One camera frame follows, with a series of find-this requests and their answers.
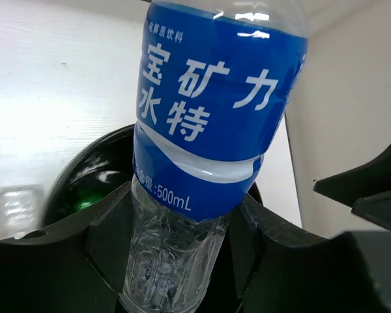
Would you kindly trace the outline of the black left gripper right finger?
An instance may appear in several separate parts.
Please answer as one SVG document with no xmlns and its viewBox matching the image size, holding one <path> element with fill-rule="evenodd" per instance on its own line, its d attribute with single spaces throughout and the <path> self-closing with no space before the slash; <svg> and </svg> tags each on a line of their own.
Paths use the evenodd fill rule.
<svg viewBox="0 0 391 313">
<path fill-rule="evenodd" d="M 246 196 L 229 227 L 244 312 L 391 312 L 391 232 L 325 239 Z"/>
</svg>

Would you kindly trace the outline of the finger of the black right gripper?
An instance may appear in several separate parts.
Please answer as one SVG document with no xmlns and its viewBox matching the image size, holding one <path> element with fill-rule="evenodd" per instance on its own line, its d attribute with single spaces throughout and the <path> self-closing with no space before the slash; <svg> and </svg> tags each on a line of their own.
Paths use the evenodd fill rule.
<svg viewBox="0 0 391 313">
<path fill-rule="evenodd" d="M 391 231 L 391 144 L 364 165 L 316 181 L 313 191 Z"/>
</svg>

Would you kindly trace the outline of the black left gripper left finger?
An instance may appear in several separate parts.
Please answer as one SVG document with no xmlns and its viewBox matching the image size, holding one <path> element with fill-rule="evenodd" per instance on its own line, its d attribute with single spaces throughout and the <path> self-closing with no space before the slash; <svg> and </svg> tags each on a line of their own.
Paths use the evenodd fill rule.
<svg viewBox="0 0 391 313">
<path fill-rule="evenodd" d="M 22 239 L 0 241 L 0 312 L 118 312 L 130 183 Z"/>
</svg>

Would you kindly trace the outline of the blue label plastic bottle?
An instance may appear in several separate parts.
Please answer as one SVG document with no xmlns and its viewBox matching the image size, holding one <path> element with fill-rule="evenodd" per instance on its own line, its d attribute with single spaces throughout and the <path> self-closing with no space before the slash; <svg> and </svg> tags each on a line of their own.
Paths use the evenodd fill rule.
<svg viewBox="0 0 391 313">
<path fill-rule="evenodd" d="M 134 127 L 129 312 L 194 312 L 308 46 L 300 1 L 152 1 Z"/>
</svg>

